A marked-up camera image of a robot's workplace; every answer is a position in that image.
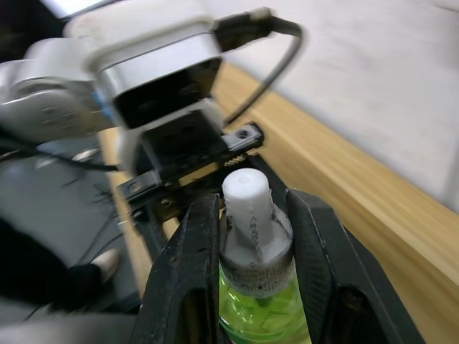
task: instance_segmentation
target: person's foot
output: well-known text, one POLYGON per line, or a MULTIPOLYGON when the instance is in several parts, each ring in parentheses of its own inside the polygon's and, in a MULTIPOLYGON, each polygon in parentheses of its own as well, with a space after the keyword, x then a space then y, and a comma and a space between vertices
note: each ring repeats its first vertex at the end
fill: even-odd
POLYGON ((99 267, 102 272, 102 283, 108 282, 116 273, 120 264, 120 252, 117 249, 110 249, 100 256, 97 256, 91 264, 99 267))

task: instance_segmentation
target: floor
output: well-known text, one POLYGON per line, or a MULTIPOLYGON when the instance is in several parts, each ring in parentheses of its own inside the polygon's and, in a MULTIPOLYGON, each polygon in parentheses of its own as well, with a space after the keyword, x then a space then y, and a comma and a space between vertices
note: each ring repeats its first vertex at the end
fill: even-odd
MULTIPOLYGON (((56 153, 72 156, 96 148, 95 138, 47 143, 56 153)), ((28 158, 0 165, 0 213, 7 214, 22 231, 52 248, 69 266, 83 257, 88 262, 111 239, 120 234, 114 205, 101 195, 109 185, 104 173, 84 172, 43 158, 28 158)), ((125 310, 138 304, 136 283, 123 237, 106 247, 117 247, 123 260, 113 283, 90 310, 125 310)), ((0 325, 22 321, 33 307, 0 301, 0 325)), ((45 311, 37 312, 41 317, 45 311)))

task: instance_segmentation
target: cable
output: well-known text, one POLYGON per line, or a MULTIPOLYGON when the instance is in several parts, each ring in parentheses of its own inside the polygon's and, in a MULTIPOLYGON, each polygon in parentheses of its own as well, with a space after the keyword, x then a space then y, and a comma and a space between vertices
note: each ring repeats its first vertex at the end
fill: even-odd
POLYGON ((102 233, 108 228, 108 225, 111 223, 111 221, 114 220, 114 217, 113 216, 107 216, 107 219, 104 221, 104 223, 102 224, 102 226, 99 228, 98 232, 95 234, 94 236, 94 239, 91 241, 91 243, 89 244, 89 246, 87 247, 87 249, 85 250, 85 253, 83 253, 81 255, 81 258, 78 259, 77 261, 77 264, 76 265, 79 265, 83 262, 83 260, 85 260, 87 254, 91 251, 91 249, 93 249, 95 243, 97 242, 97 240, 99 239, 100 235, 102 235, 102 233))
POLYGON ((273 17, 273 31, 280 34, 289 34, 294 36, 295 39, 287 51, 285 56, 278 63, 277 67, 268 75, 265 81, 252 93, 251 96, 239 106, 239 108, 232 113, 225 121, 225 126, 230 125, 236 121, 248 108, 250 108, 260 97, 271 87, 276 81, 280 74, 289 66, 295 56, 299 53, 301 46, 303 45, 303 30, 300 25, 287 21, 281 18, 273 17))
POLYGON ((33 145, 27 144, 27 143, 22 143, 16 140, 12 140, 9 138, 0 138, 0 147, 4 148, 9 148, 13 150, 18 150, 21 152, 29 153, 34 156, 49 156, 52 158, 59 159, 71 166, 78 167, 78 168, 83 168, 86 170, 98 170, 98 171, 118 171, 118 167, 114 165, 103 165, 99 163, 87 163, 84 161, 75 161, 72 160, 71 158, 68 158, 66 156, 61 156, 59 154, 54 154, 50 152, 46 152, 44 150, 40 150, 33 145))
POLYGON ((0 154, 0 163, 14 160, 14 159, 23 158, 23 157, 24 157, 24 154, 20 150, 12 150, 10 152, 0 154))
POLYGON ((26 316, 22 321, 28 321, 28 319, 30 319, 36 312, 38 312, 38 310, 42 308, 42 306, 38 306, 37 308, 35 308, 33 311, 31 311, 31 313, 26 316))
POLYGON ((116 239, 121 238, 123 235, 124 235, 123 233, 120 233, 120 234, 114 236, 112 239, 108 240, 106 243, 104 243, 104 245, 102 245, 102 247, 99 248, 99 250, 94 254, 93 258, 91 258, 90 262, 92 262, 94 259, 96 259, 97 256, 99 254, 101 254, 111 243, 113 243, 116 239))

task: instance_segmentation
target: wire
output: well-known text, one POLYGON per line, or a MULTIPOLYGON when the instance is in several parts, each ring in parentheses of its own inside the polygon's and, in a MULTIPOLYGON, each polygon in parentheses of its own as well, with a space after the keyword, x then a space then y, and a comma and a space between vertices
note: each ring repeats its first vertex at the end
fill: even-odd
POLYGON ((22 321, 28 321, 28 319, 30 319, 36 312, 38 312, 40 308, 42 308, 41 305, 35 308, 33 311, 31 311, 31 313, 28 316, 26 316, 22 321))
POLYGON ((83 203, 88 206, 98 205, 106 216, 113 216, 116 213, 116 208, 109 188, 104 187, 102 183, 93 183, 92 189, 95 190, 95 193, 86 194, 87 188, 83 186, 86 186, 85 184, 88 182, 89 173, 89 170, 76 169, 75 177, 71 181, 62 184, 61 188, 77 186, 77 194, 83 203))
POLYGON ((12 150, 10 152, 6 152, 0 155, 0 163, 23 157, 24 154, 20 150, 12 150))
POLYGON ((99 239, 99 237, 102 235, 102 233, 108 228, 108 225, 111 223, 111 221, 114 220, 114 217, 113 216, 107 216, 107 219, 104 221, 104 223, 102 224, 102 226, 99 228, 98 232, 95 234, 94 236, 94 239, 91 241, 91 243, 89 244, 89 246, 87 247, 87 249, 85 250, 85 253, 82 254, 81 258, 78 259, 77 261, 77 264, 76 265, 79 265, 83 262, 83 260, 85 260, 87 254, 91 251, 91 249, 93 249, 93 247, 95 246, 95 243, 97 242, 97 240, 99 239))
POLYGON ((285 56, 278 63, 277 67, 268 75, 265 81, 252 93, 251 96, 232 113, 225 121, 225 126, 230 125, 236 121, 248 108, 250 108, 260 97, 271 87, 282 72, 290 65, 295 56, 299 53, 303 45, 303 30, 300 25, 287 21, 281 18, 273 17, 273 31, 280 34, 289 34, 294 36, 295 39, 287 51, 285 56))
POLYGON ((19 142, 9 138, 0 138, 0 147, 9 148, 13 150, 18 150, 21 152, 29 153, 34 156, 49 156, 55 159, 59 159, 71 166, 83 168, 86 170, 97 170, 97 171, 118 171, 118 167, 114 165, 103 165, 99 163, 87 163, 84 161, 75 161, 66 156, 61 156, 59 154, 50 153, 44 150, 40 150, 33 145, 28 143, 19 142))
POLYGON ((124 235, 123 233, 120 233, 120 234, 114 236, 112 239, 108 240, 106 243, 104 243, 104 245, 102 245, 102 247, 99 248, 99 250, 94 254, 93 258, 91 258, 90 262, 92 262, 94 259, 96 259, 97 256, 99 254, 101 254, 110 244, 112 244, 116 239, 121 238, 123 235, 124 235))

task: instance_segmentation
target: white bottle cap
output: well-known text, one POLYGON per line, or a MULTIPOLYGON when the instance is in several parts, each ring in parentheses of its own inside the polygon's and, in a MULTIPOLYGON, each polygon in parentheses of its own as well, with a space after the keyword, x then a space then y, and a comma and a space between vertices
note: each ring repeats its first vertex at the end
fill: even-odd
POLYGON ((223 182, 227 230, 221 231, 220 262, 229 285, 265 298, 287 287, 294 275, 293 232, 273 203, 268 179, 241 168, 223 182))

